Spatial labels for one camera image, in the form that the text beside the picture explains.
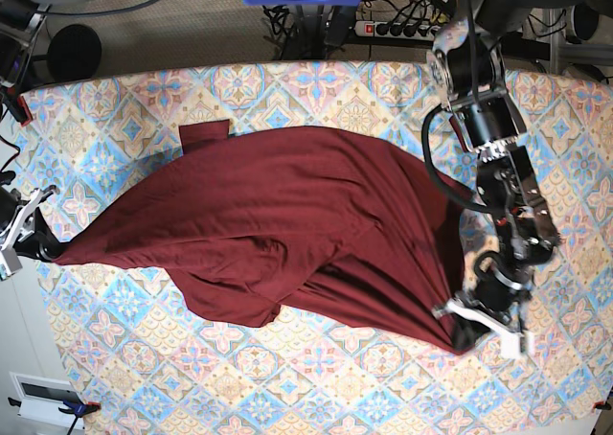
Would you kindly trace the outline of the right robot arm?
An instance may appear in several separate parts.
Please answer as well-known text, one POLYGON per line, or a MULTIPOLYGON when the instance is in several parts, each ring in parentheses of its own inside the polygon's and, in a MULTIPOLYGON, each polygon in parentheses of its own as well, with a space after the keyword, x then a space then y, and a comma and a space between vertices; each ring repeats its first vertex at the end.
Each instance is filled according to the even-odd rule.
MULTIPOLYGON (((30 109, 21 93, 34 84, 30 61, 40 29, 49 16, 95 17, 144 9, 160 0, 110 11, 52 11, 58 5, 92 0, 1 0, 1 107, 7 109, 20 124, 32 120, 30 109)), ((21 257, 49 263, 59 256, 64 244, 59 242, 39 211, 57 186, 37 188, 27 198, 17 190, 1 190, 1 275, 11 276, 22 268, 21 257)))

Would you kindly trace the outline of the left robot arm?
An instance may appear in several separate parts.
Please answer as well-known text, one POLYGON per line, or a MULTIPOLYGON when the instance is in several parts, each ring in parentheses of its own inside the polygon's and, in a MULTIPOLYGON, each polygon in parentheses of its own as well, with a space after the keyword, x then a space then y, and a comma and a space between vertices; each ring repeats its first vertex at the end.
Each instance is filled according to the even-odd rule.
POLYGON ((477 156, 477 198, 447 185, 432 161, 431 180, 458 205, 492 218, 497 250, 474 261, 476 285, 435 307, 467 326, 467 338, 495 333, 503 358, 534 351, 526 325, 534 269, 560 244, 529 154, 518 144, 527 130, 505 81, 501 38, 517 30, 533 9, 562 9, 582 0, 457 0, 452 19, 435 35, 427 62, 440 95, 436 113, 447 113, 460 140, 477 156))

